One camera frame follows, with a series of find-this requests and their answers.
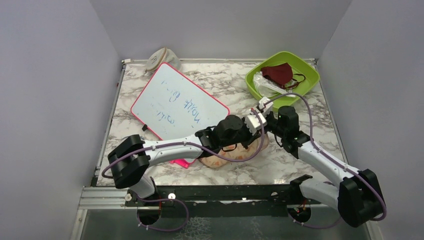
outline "maroon cloth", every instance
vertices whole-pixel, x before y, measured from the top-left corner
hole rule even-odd
[[[282,89],[294,89],[299,83],[303,82],[306,78],[303,74],[293,74],[292,67],[288,63],[283,63],[278,66],[264,66],[260,69],[262,76],[268,80],[271,80],[281,86]],[[302,80],[296,80],[293,75],[302,76]],[[290,86],[285,86],[290,80],[294,80],[296,83]]]

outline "table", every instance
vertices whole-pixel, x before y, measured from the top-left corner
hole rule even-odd
[[[181,72],[200,87],[227,105],[230,113],[244,116],[257,104],[249,93],[245,75],[260,62],[183,62]],[[120,86],[110,131],[104,147],[100,171],[108,164],[107,155],[126,137],[139,134],[147,140],[158,138],[149,131],[143,131],[143,124],[130,112],[130,108],[151,75],[145,74],[145,65],[127,64]],[[333,122],[320,84],[305,95],[312,110],[314,139],[327,151],[343,159]],[[307,108],[302,101],[293,105],[299,115],[300,129],[309,132]],[[162,163],[150,167],[145,174],[153,177],[157,185],[254,185],[288,184],[304,174],[314,178],[326,179],[312,166],[280,148],[269,133],[269,145],[254,159],[246,162],[231,162],[220,168],[212,169],[196,161],[188,169],[177,164]],[[114,186],[113,179],[101,175],[98,187]]]

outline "beige pouch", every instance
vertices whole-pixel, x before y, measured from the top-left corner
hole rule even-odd
[[[242,160],[242,159],[246,159],[250,156],[252,156],[255,152],[256,149],[258,149],[259,144],[261,143],[261,138],[258,138],[256,140],[254,140],[247,149],[245,149],[241,144],[237,144],[237,147],[234,149],[234,147],[236,145],[231,145],[231,146],[227,146],[224,147],[225,151],[228,150],[232,150],[229,152],[224,152],[224,151],[219,151],[219,155],[226,157],[226,158],[230,158],[230,159],[234,159],[234,160]],[[268,144],[270,143],[270,139],[268,138],[268,135],[265,134],[265,138],[263,140],[263,145],[262,145],[262,150],[266,149],[268,147]],[[208,166],[209,168],[219,168],[227,163],[229,163],[229,161],[221,159],[217,156],[209,156],[209,157],[204,157],[204,158],[200,158],[199,161]]]

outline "whiteboard frame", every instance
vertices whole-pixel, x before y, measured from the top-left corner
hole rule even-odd
[[[155,136],[157,136],[160,140],[163,140],[161,136],[159,136],[158,134],[156,134],[155,131],[153,131],[148,125],[145,124],[145,122],[143,120],[141,120],[136,114],[134,114],[133,112],[133,107],[134,105],[137,103],[137,101],[139,100],[140,96],[143,94],[143,92],[145,91],[145,89],[148,87],[149,83],[152,81],[152,79],[155,77],[156,73],[158,72],[158,70],[162,67],[162,65],[168,65],[169,67],[171,67],[172,69],[174,69],[177,73],[179,73],[181,76],[183,76],[185,79],[187,79],[190,83],[192,83],[193,85],[195,85],[196,87],[198,87],[200,90],[202,90],[204,93],[206,93],[209,97],[211,97],[212,99],[214,99],[215,101],[217,101],[219,104],[221,104],[224,108],[227,109],[228,113],[227,116],[230,115],[230,109],[223,104],[222,102],[220,102],[218,99],[216,99],[214,96],[212,96],[209,92],[207,92],[206,90],[204,90],[203,88],[201,88],[199,85],[197,85],[194,81],[192,81],[191,79],[189,79],[188,77],[186,77],[184,74],[182,74],[180,71],[178,71],[177,69],[175,69],[175,67],[171,66],[169,63],[167,62],[163,62],[162,64],[159,65],[159,67],[157,68],[157,70],[154,72],[153,76],[151,76],[150,80],[146,83],[146,85],[144,86],[143,90],[141,90],[140,94],[138,95],[137,99],[134,101],[134,103],[131,106],[131,114],[138,119],[144,126],[147,126],[147,129],[152,132]]]

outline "black cable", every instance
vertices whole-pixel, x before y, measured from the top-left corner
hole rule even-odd
[[[277,142],[277,145],[278,145],[280,148],[282,148],[282,147],[283,147],[283,145],[282,145],[282,144],[280,144],[280,143],[278,142],[278,140],[277,140],[277,135],[275,135],[275,134],[274,134],[274,138],[275,138],[275,141]]]
[[[222,149],[222,151],[223,151],[224,153],[229,153],[229,152],[232,152],[232,151],[236,150],[236,148],[237,148],[237,143],[235,144],[234,149],[230,149],[230,150],[224,150],[224,149]]]

